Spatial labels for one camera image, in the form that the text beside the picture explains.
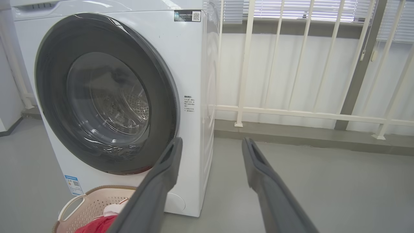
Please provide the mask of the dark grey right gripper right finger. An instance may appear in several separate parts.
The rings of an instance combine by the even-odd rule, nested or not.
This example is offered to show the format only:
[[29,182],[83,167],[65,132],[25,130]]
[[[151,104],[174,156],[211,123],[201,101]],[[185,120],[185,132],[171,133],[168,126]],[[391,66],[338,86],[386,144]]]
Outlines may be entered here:
[[259,199],[266,233],[318,233],[282,178],[254,140],[242,140],[247,182]]

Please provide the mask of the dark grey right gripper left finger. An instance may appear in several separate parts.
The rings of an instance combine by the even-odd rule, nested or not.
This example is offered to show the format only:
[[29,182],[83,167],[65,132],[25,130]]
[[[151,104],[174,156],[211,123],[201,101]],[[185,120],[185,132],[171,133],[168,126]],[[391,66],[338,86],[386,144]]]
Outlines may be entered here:
[[170,141],[143,179],[108,233],[159,233],[164,219],[167,193],[177,183],[182,139]]

